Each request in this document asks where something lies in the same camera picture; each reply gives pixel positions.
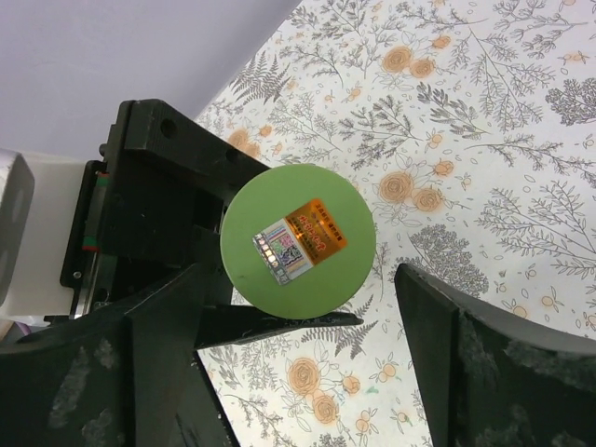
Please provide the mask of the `green bottle cap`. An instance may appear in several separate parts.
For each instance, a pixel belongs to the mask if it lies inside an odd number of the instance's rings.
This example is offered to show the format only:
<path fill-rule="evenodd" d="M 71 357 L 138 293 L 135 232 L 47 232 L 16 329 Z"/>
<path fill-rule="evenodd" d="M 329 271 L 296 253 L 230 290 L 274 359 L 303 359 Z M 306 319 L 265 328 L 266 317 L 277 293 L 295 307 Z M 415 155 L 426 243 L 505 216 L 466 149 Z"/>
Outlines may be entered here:
<path fill-rule="evenodd" d="M 364 284 L 376 250 L 373 216 L 341 175 L 311 164 L 266 170 L 233 198 L 220 234 L 234 288 L 267 314 L 320 317 Z"/>

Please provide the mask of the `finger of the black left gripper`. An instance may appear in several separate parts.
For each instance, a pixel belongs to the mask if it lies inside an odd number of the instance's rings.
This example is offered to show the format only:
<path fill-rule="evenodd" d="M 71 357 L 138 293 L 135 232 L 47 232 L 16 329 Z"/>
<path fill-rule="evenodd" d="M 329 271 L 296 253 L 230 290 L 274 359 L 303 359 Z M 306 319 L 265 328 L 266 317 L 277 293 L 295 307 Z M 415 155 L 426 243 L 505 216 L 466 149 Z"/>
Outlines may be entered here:
<path fill-rule="evenodd" d="M 275 317 L 254 306 L 209 305 L 203 308 L 194 349 L 244 345 L 301 329 L 357 326 L 362 323 L 362 318 L 346 312 L 334 311 L 316 318 L 296 319 Z"/>
<path fill-rule="evenodd" d="M 125 214 L 221 214 L 266 170 L 166 102 L 123 103 Z"/>

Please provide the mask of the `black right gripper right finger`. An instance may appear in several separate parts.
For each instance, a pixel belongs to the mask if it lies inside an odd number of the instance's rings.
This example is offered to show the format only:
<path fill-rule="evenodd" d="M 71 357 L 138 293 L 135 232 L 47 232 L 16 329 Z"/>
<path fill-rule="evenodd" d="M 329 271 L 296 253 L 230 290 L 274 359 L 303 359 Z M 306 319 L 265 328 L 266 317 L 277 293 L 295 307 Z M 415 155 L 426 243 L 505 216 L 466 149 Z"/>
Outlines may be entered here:
<path fill-rule="evenodd" d="M 435 446 L 592 446 L 595 343 L 410 265 L 394 277 Z"/>

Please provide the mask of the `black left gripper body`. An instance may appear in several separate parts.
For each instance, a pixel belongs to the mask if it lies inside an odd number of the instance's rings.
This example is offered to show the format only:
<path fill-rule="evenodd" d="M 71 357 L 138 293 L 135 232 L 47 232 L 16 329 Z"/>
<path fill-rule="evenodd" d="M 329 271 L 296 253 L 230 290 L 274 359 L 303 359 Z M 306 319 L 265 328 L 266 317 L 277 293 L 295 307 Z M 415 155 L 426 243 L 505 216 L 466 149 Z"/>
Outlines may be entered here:
<path fill-rule="evenodd" d="M 60 283 L 73 291 L 68 313 L 80 318 L 199 264 L 206 305 L 228 305 L 232 284 L 220 254 L 224 214 L 123 212 L 123 103 L 101 159 L 84 169 Z"/>

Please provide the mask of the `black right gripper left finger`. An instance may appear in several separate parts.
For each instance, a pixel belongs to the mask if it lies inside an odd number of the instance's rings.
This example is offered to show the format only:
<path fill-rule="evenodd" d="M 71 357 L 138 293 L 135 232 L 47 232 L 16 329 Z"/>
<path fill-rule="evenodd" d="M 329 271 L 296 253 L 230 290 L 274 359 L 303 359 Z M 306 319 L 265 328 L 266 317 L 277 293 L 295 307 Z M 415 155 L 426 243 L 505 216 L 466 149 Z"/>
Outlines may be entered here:
<path fill-rule="evenodd" d="M 205 270 L 1 349 L 5 446 L 234 446 L 196 338 Z"/>

